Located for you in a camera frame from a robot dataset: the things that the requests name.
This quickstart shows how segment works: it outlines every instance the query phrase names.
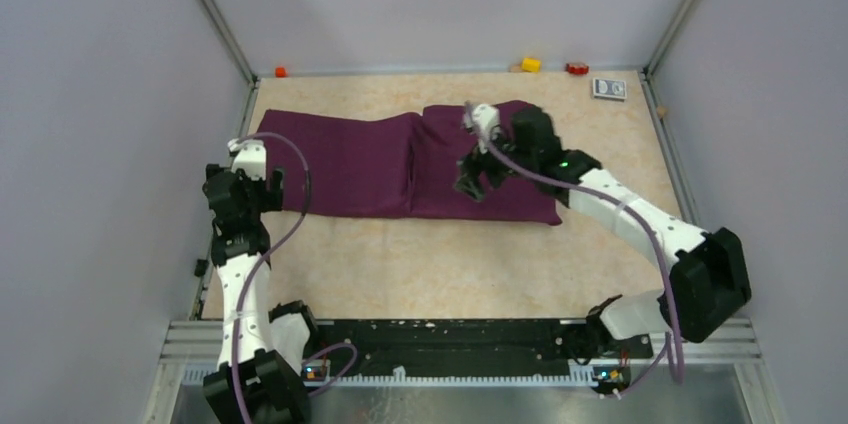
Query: orange object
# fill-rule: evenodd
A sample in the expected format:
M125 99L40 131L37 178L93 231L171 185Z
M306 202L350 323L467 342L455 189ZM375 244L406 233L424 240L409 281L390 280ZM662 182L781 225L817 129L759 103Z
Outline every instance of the orange object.
M585 62L569 62L565 65L565 72L574 74L575 76L582 76L589 73L589 65Z

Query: purple cloth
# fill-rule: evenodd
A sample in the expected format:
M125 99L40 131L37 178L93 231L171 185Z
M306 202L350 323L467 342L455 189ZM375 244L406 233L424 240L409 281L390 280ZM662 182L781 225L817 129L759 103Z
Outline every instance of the purple cloth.
M500 104L509 116L527 105ZM310 213L337 217L421 217L542 222L562 221L556 202L532 183L508 179L477 203L453 189L456 162L475 142L461 129L461 106L429 106L423 115L357 121L289 111L267 111L259 131L276 132L303 151L312 173ZM265 140L268 167L286 171L283 208L303 203L303 169L288 147Z

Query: yellow connector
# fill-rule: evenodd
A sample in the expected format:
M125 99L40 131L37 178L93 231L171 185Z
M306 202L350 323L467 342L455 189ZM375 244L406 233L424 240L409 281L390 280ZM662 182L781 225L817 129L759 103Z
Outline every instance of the yellow connector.
M542 70L542 61L525 57L524 60L521 61L521 69L523 69L524 72L539 72Z

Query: floor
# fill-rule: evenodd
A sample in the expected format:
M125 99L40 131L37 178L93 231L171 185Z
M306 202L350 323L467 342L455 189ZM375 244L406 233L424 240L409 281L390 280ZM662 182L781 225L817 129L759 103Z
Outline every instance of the floor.
M592 77L627 81L628 99L593 99ZM543 107L563 147L588 152L679 215L635 71L264 79L250 131L268 109L373 120L430 104L512 99ZM270 301L302 299L316 317L337 319L576 317L611 295L661 287L653 266L618 238L564 207L560 214L557 227L311 215L272 257ZM263 220L273 241L295 219L282 212ZM221 314L213 277L204 317Z

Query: gray wall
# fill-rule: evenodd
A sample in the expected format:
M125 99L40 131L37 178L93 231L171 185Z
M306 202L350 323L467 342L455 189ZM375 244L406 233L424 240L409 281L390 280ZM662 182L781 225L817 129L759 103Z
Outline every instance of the gray wall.
M703 0L658 76L698 208L742 237L793 422L844 422L848 0Z
M680 0L217 0L254 70L637 67Z
M195 0L0 12L0 421L137 422L245 84Z

